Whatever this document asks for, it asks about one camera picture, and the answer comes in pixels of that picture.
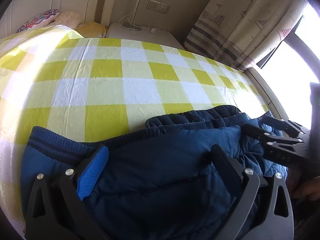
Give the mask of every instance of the metal screw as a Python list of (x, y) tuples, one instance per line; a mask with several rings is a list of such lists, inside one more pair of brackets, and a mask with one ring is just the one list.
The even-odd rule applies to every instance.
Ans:
[(70, 176), (70, 175), (73, 174), (73, 172), (74, 172), (73, 169), (67, 169), (67, 170), (66, 170), (66, 175)]
[(253, 175), (253, 170), (252, 170), (252, 169), (250, 169), (250, 168), (246, 168), (246, 169), (244, 169), (244, 172), (245, 172), (245, 174)]
[(279, 172), (276, 172), (275, 176), (277, 179), (282, 179), (282, 174)]
[(43, 174), (43, 173), (39, 173), (39, 174), (37, 175), (37, 179), (43, 179), (43, 177), (44, 177), (44, 174)]

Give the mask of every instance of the curtain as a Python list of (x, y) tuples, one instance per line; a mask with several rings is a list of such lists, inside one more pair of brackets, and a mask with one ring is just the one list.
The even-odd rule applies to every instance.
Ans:
[(210, 0), (184, 47), (245, 70), (288, 35), (307, 4), (307, 0)]

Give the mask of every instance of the floral pillow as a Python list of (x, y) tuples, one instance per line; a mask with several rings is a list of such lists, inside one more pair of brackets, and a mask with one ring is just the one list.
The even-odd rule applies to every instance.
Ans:
[(46, 27), (50, 22), (54, 21), (60, 11), (58, 9), (51, 9), (41, 13), (37, 16), (34, 16), (32, 19), (28, 20), (24, 25), (22, 25), (16, 33), (28, 30), (28, 29), (38, 29)]

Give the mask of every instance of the white pillow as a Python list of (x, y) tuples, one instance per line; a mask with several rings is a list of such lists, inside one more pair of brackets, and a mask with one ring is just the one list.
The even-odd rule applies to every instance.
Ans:
[(80, 23), (82, 23), (82, 16), (80, 14), (76, 12), (63, 12), (48, 26), (65, 25), (75, 30)]
[(39, 29), (46, 27), (50, 22), (55, 20), (59, 16), (60, 11), (58, 9), (51, 9), (45, 11), (44, 13), (34, 16), (32, 19), (28, 20), (24, 25), (22, 25), (16, 33), (28, 30), (28, 29)]

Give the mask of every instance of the yellow checkered bedsheet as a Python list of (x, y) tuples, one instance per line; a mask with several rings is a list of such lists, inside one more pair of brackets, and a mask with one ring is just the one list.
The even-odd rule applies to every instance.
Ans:
[(158, 44), (85, 39), (65, 26), (0, 40), (0, 205), (22, 233), (20, 160), (33, 126), (76, 141), (144, 128), (153, 116), (231, 104), (267, 110), (241, 72)]

